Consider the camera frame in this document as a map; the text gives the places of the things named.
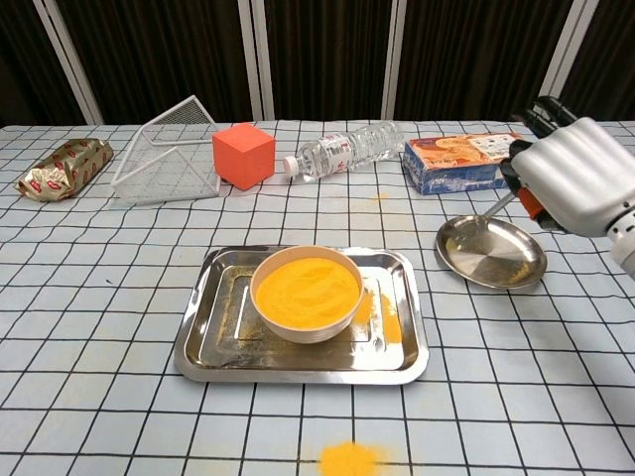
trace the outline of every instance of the bottle cap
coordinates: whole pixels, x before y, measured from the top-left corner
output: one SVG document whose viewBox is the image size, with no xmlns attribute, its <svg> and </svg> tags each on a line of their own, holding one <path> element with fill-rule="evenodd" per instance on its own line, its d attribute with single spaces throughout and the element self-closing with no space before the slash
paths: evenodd
<svg viewBox="0 0 635 476">
<path fill-rule="evenodd" d="M 283 160 L 283 165 L 285 166 L 285 174 L 290 179 L 295 177 L 300 173 L 300 168 L 298 167 L 298 161 L 294 156 L 285 157 Z"/>
</svg>

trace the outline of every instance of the cardboard box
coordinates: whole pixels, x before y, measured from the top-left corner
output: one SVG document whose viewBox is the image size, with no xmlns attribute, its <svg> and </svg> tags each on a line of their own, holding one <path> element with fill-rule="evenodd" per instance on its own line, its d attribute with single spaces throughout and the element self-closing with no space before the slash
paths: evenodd
<svg viewBox="0 0 635 476">
<path fill-rule="evenodd" d="M 498 164 L 517 139 L 513 132 L 413 139 L 402 165 L 421 194 L 500 188 L 506 182 Z"/>
</svg>

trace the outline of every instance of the orange cube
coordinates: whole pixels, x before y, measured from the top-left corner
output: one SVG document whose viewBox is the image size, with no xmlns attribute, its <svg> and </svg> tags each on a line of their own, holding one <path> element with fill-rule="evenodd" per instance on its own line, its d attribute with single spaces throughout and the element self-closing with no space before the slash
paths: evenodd
<svg viewBox="0 0 635 476">
<path fill-rule="evenodd" d="M 241 190 L 274 174 L 276 139 L 251 124 L 212 134 L 216 173 Z"/>
</svg>

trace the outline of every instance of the snack package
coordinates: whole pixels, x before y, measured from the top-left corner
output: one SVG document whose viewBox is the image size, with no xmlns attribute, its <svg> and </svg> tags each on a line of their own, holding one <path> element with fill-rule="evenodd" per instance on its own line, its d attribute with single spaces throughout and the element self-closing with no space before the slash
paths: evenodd
<svg viewBox="0 0 635 476">
<path fill-rule="evenodd" d="M 500 188 L 506 182 L 498 164 L 517 139 L 513 132 L 413 139 L 402 165 L 421 194 Z"/>
<path fill-rule="evenodd" d="M 59 201 L 78 193 L 112 159 L 112 148 L 98 139 L 71 139 L 24 173 L 15 185 L 37 201 Z"/>
</svg>

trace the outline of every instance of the plastic water bottle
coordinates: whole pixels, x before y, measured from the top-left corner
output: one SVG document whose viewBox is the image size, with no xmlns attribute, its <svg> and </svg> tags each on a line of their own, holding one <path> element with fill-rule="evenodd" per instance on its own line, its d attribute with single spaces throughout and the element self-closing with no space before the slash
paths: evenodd
<svg viewBox="0 0 635 476">
<path fill-rule="evenodd" d="M 333 133 L 304 144 L 283 159 L 287 177 L 319 179 L 364 164 L 388 159 L 404 150 L 403 134 L 391 121 L 353 132 Z"/>
</svg>

